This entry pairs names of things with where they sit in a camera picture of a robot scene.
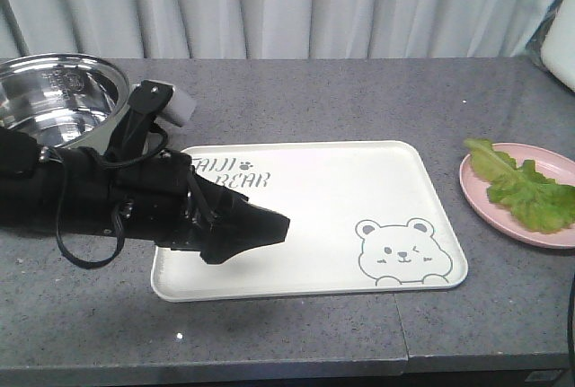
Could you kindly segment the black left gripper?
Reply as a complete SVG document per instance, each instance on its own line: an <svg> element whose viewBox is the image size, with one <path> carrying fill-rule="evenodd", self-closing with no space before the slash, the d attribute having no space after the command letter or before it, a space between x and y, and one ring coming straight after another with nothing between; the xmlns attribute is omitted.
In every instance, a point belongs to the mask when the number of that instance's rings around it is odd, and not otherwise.
<svg viewBox="0 0 575 387"><path fill-rule="evenodd" d="M104 235L200 251L210 265L286 240L290 219L201 178L186 154L112 162L94 149L50 149L31 175L31 223L56 235Z"/></svg>

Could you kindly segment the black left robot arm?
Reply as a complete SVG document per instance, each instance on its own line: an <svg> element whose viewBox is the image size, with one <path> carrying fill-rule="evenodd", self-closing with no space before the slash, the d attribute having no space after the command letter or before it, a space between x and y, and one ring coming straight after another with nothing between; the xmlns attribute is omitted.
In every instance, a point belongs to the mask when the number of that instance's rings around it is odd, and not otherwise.
<svg viewBox="0 0 575 387"><path fill-rule="evenodd" d="M127 239L196 251L221 264L285 241L288 217L196 173L189 155L167 151L107 163L94 149L40 145L1 131L1 226L55 237L80 268L101 268Z"/></svg>

